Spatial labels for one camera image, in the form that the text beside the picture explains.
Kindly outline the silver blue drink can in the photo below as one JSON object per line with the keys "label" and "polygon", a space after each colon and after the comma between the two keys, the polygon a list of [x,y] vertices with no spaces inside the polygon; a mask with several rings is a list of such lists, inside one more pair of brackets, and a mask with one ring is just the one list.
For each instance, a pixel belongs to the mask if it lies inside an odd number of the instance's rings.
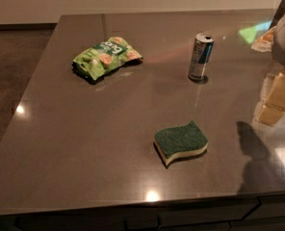
{"label": "silver blue drink can", "polygon": [[195,82],[203,82],[205,67],[211,56],[214,38],[209,33],[199,33],[194,39],[194,49],[188,76]]}

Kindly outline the green snack bag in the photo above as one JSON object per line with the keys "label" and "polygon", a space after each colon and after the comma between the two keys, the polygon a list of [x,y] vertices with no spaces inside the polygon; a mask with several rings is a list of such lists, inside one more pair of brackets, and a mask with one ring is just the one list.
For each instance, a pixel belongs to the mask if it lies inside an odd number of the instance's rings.
{"label": "green snack bag", "polygon": [[84,78],[97,81],[126,63],[142,58],[124,38],[111,37],[77,55],[73,68]]}

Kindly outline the green and yellow sponge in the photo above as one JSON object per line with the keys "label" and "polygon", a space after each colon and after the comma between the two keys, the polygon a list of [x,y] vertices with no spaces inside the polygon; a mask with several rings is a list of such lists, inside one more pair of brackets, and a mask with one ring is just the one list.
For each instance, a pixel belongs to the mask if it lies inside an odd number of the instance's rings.
{"label": "green and yellow sponge", "polygon": [[154,140],[166,167],[175,160],[202,154],[208,145],[207,138],[193,121],[184,126],[160,130],[155,134]]}

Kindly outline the dark cabinet drawer front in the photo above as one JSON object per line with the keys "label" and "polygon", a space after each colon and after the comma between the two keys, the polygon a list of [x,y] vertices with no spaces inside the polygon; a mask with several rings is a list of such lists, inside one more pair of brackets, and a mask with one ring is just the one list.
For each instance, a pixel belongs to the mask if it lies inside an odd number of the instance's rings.
{"label": "dark cabinet drawer front", "polygon": [[285,194],[4,215],[0,231],[285,231]]}

